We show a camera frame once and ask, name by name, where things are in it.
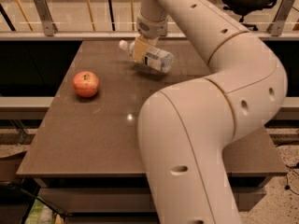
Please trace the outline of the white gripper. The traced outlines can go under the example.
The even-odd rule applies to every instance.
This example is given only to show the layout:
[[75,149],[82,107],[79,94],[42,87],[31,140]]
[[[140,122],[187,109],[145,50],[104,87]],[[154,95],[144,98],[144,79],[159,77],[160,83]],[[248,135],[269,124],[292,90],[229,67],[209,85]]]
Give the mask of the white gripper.
[[167,35],[168,18],[163,21],[150,21],[141,13],[137,15],[136,29],[141,34],[135,39],[133,58],[137,63],[143,63],[143,57],[150,45],[149,39]]

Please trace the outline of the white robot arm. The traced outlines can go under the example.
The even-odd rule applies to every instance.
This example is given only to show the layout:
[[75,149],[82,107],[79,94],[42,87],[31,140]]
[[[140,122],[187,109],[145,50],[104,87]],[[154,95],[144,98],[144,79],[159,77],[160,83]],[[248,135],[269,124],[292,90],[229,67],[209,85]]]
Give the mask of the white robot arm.
[[207,0],[142,0],[141,36],[170,15],[211,70],[153,93],[138,117],[138,142],[161,224],[242,224],[224,148],[265,125],[287,93],[279,58]]

